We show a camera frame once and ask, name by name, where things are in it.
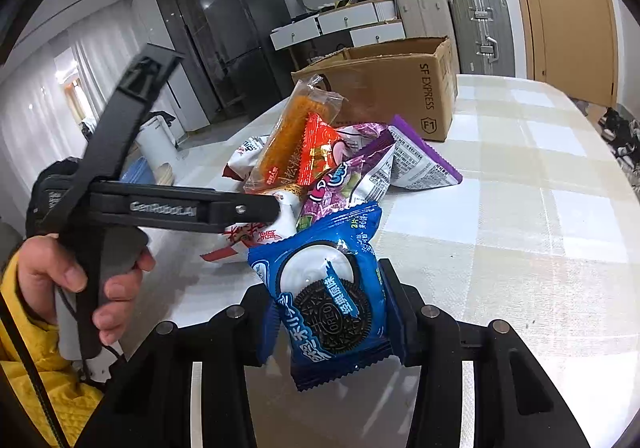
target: gray refrigerator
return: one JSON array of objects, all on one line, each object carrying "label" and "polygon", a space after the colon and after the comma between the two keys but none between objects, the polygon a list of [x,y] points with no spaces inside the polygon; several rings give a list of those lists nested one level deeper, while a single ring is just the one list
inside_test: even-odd
[{"label": "gray refrigerator", "polygon": [[227,72],[249,117],[291,94],[293,62],[273,49],[270,34],[290,23],[284,0],[200,0]]}]

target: finger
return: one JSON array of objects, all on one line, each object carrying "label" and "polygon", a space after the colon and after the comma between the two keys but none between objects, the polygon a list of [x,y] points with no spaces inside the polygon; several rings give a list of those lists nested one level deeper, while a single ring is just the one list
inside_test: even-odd
[{"label": "finger", "polygon": [[132,312],[133,302],[109,302],[94,311],[94,325],[101,331],[125,326]]},{"label": "finger", "polygon": [[18,275],[20,272],[47,276],[72,292],[80,292],[86,287],[84,270],[53,237],[31,237],[25,241],[18,260]]},{"label": "finger", "polygon": [[100,331],[100,342],[103,345],[113,345],[117,342],[122,335],[124,334],[125,326],[121,325],[116,327],[115,329],[110,329],[108,331]]},{"label": "finger", "polygon": [[142,270],[132,269],[127,274],[112,276],[104,284],[104,294],[109,300],[128,301],[138,296],[142,284]]},{"label": "finger", "polygon": [[140,253],[140,258],[136,262],[136,265],[142,269],[142,271],[151,271],[156,266],[156,260],[149,251],[149,248],[145,248]]}]

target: snack package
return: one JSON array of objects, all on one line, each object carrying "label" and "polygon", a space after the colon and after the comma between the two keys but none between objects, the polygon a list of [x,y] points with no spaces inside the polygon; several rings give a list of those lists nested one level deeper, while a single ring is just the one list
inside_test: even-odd
[{"label": "snack package", "polygon": [[[385,292],[369,244],[381,215],[378,204],[370,202],[249,251],[249,264],[275,299],[289,332],[291,375],[298,390],[391,354]],[[276,335],[277,328],[265,336]]]},{"label": "snack package", "polygon": [[322,82],[318,75],[307,82],[299,81],[293,89],[284,111],[276,123],[269,141],[262,149],[255,168],[244,185],[246,192],[255,193],[295,183],[300,168],[300,151],[306,120],[311,113],[331,123],[340,112],[340,94],[316,88]]},{"label": "snack package", "polygon": [[395,142],[388,130],[309,189],[298,230],[324,216],[364,202],[378,202],[389,188]]},{"label": "snack package", "polygon": [[300,154],[298,184],[309,186],[328,170],[336,168],[347,155],[347,145],[331,125],[317,114],[309,114]]},{"label": "snack package", "polygon": [[338,128],[338,134],[353,154],[379,138],[383,130],[386,130],[384,123],[358,123]]},{"label": "snack package", "polygon": [[257,136],[247,139],[241,144],[226,164],[222,177],[230,177],[236,181],[246,181],[258,162],[260,152],[269,136]]},{"label": "snack package", "polygon": [[389,131],[396,140],[396,156],[391,170],[393,186],[425,190],[462,182],[460,172],[426,144],[400,116],[394,116]]},{"label": "snack package", "polygon": [[296,223],[302,209],[302,199],[306,189],[290,184],[267,190],[264,195],[273,195],[280,203],[280,216],[271,225],[261,222],[247,222],[229,226],[222,234],[212,235],[213,245],[210,253],[201,254],[207,262],[228,264],[246,262],[249,248],[261,244],[271,244],[296,234]]}]

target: door frame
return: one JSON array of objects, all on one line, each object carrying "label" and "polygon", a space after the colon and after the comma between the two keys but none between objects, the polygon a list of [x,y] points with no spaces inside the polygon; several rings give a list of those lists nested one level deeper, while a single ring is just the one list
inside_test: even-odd
[{"label": "door frame", "polygon": [[[544,41],[534,42],[531,28],[531,14],[529,11],[529,0],[518,0],[520,4],[520,14],[522,16],[522,27],[524,28],[524,45],[527,61],[527,78],[535,79],[534,75],[534,53],[535,45],[544,46]],[[611,96],[611,107],[615,107],[618,100],[618,24],[613,9],[613,0],[607,0],[611,24],[611,34],[613,37],[613,93]]]}]

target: checkered tablecloth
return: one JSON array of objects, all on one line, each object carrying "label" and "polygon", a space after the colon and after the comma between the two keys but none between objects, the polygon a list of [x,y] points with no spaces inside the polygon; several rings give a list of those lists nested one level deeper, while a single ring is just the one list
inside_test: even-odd
[{"label": "checkered tablecloth", "polygon": [[[528,80],[459,76],[447,141],[455,187],[392,188],[373,245],[427,303],[466,322],[507,320],[558,387],[593,448],[610,447],[640,406],[640,205],[606,145],[572,102]],[[235,189],[220,171],[275,107],[224,144],[191,152],[186,186]],[[154,232],[158,268],[140,299],[135,346],[161,319],[202,322],[258,280],[241,264],[198,258],[207,237]],[[289,376],[286,338],[247,369],[258,445],[402,447],[418,371],[390,358],[307,392]],[[472,446],[465,364],[462,446]]]}]

